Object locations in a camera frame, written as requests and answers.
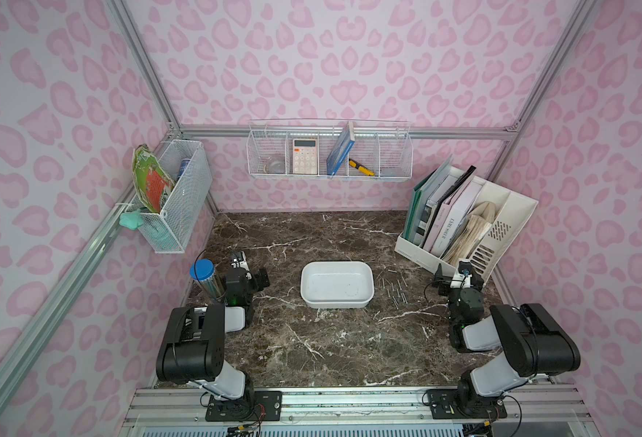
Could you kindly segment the screws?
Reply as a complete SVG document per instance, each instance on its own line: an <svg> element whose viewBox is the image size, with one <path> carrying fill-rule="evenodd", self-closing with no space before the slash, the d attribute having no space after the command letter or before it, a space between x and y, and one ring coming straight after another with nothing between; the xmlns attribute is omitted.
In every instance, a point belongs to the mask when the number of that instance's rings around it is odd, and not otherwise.
<svg viewBox="0 0 642 437"><path fill-rule="evenodd" d="M388 296L398 310L402 306L408 306L408 297L403 289L403 280L391 280L382 277L380 280L382 290Z"/></svg>

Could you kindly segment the white plastic storage tray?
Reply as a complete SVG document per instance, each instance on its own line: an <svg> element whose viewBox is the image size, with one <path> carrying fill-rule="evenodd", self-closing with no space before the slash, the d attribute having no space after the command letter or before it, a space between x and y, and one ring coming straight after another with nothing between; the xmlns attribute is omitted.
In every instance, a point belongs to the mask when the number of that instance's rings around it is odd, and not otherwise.
<svg viewBox="0 0 642 437"><path fill-rule="evenodd" d="M375 295L373 272L360 261L314 261L302 270L300 294L313 309L361 309Z"/></svg>

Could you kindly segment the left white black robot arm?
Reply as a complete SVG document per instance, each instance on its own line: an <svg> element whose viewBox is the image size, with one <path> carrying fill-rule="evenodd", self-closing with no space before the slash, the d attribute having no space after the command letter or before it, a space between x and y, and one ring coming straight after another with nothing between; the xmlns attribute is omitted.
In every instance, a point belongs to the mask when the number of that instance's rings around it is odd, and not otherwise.
<svg viewBox="0 0 642 437"><path fill-rule="evenodd" d="M195 285L212 299L205 307L179 307L170 314L156 358L161 382L202 388L216 402L253 406L252 383L225 358L230 332L251 326L254 295L269 285L266 269L251 271L243 251L231 256L226 274L211 260L197 259L190 268Z"/></svg>

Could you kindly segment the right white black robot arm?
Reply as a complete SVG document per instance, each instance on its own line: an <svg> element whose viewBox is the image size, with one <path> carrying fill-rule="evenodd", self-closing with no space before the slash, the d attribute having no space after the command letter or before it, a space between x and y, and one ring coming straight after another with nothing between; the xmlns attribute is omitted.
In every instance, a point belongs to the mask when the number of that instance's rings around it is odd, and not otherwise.
<svg viewBox="0 0 642 437"><path fill-rule="evenodd" d="M486 307L485 282L467 260L451 274L437 267L432 286L448 299L448 339L459 353L500 350L490 362L465 371L449 391L449 407L474 417L479 409L495 409L507 391L538 375L556 376L579 369L581 355L574 340L540 304Z"/></svg>

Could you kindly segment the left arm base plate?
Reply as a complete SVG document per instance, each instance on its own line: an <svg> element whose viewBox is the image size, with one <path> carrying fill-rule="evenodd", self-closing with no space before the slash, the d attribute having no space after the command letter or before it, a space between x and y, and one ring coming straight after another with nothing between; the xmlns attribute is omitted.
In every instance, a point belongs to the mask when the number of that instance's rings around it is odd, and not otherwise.
<svg viewBox="0 0 642 437"><path fill-rule="evenodd" d="M282 391L247 391L237 400L211 397L206 406L207 422L278 422L283 403Z"/></svg>

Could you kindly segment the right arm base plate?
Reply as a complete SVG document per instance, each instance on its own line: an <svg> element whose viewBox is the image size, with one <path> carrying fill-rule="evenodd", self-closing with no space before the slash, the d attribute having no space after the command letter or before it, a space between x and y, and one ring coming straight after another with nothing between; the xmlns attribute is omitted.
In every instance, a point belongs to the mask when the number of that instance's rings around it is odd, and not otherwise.
<svg viewBox="0 0 642 437"><path fill-rule="evenodd" d="M505 419L508 413L504 402L498 397L483 397L470 389L429 389L421 402L428 406L434 420Z"/></svg>

